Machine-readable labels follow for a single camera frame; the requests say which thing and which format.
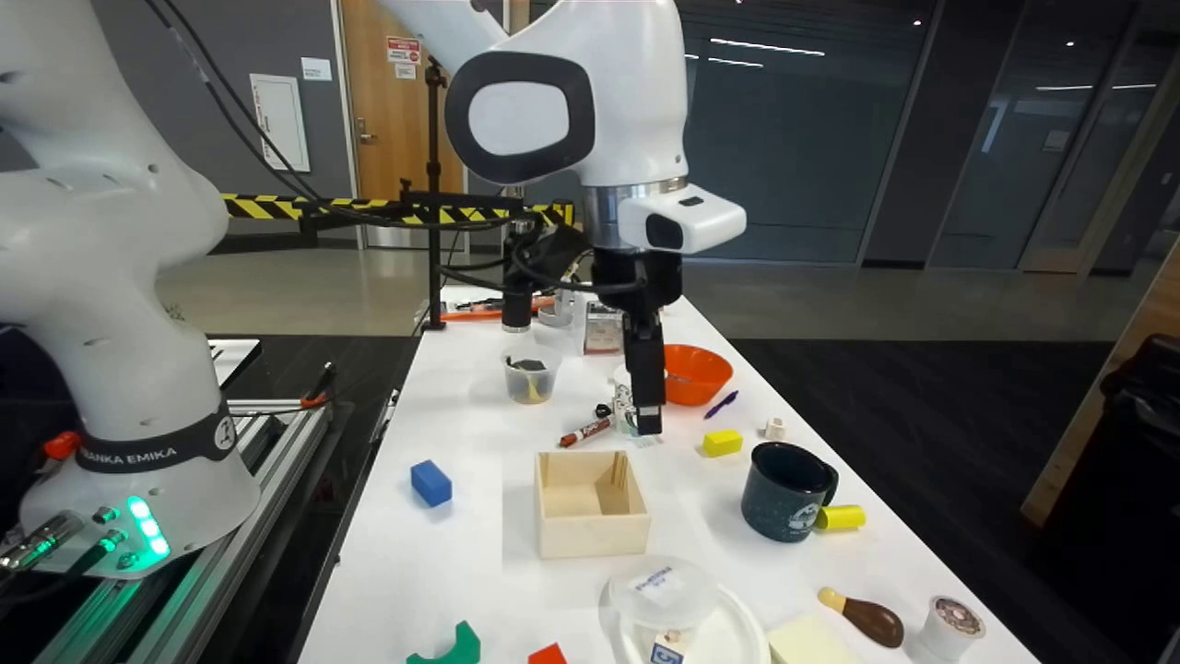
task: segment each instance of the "white cup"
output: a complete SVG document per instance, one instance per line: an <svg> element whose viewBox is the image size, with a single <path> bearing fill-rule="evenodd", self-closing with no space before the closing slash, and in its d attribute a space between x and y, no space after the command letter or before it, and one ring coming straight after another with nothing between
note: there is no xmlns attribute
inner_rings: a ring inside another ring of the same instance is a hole
<svg viewBox="0 0 1180 664"><path fill-rule="evenodd" d="M909 634L909 652L914 664L947 664L959 661L978 639L984 634L984 622L952 598L935 598L926 627L919 634Z"/></svg>

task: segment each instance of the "small bowl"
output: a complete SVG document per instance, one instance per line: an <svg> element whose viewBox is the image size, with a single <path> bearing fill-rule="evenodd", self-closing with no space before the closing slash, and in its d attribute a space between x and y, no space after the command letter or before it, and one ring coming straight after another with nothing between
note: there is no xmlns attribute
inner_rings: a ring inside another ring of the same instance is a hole
<svg viewBox="0 0 1180 664"><path fill-rule="evenodd" d="M665 347L665 393L675 404L706 404L733 374L733 363L706 347Z"/></svg>

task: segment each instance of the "light fixture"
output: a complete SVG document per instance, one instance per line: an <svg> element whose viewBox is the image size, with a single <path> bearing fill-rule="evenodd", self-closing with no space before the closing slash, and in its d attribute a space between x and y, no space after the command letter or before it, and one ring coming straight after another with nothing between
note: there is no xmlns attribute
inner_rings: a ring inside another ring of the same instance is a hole
<svg viewBox="0 0 1180 664"><path fill-rule="evenodd" d="M743 49L743 52L779 52L779 54L802 54L802 57L828 57L828 52L818 52L818 49L733 40L733 38L707 38L707 40L720 49Z"/></svg>
<svg viewBox="0 0 1180 664"><path fill-rule="evenodd" d="M1091 90L1094 86L1037 86L1042 97ZM1150 90L1160 81L1110 86L1113 90Z"/></svg>
<svg viewBox="0 0 1180 664"><path fill-rule="evenodd" d="M707 63L716 63L716 67L737 67L737 70L765 70L765 63L755 63L755 57L716 57L716 54L707 54Z"/></svg>

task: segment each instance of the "door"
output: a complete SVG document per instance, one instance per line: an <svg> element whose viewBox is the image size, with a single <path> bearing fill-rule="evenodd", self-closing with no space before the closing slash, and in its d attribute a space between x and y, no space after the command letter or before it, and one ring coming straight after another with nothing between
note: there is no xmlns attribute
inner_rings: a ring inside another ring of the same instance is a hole
<svg viewBox="0 0 1180 664"><path fill-rule="evenodd" d="M358 196L390 197L410 181L427 186L427 54L377 0L338 0ZM465 191L439 122L442 191Z"/></svg>

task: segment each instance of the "wooden box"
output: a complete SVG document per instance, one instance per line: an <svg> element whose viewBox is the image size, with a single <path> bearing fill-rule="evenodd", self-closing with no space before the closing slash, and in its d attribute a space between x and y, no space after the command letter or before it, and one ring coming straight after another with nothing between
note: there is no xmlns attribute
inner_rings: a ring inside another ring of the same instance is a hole
<svg viewBox="0 0 1180 664"><path fill-rule="evenodd" d="M541 558L619 558L651 544L651 507L626 452L538 457Z"/></svg>

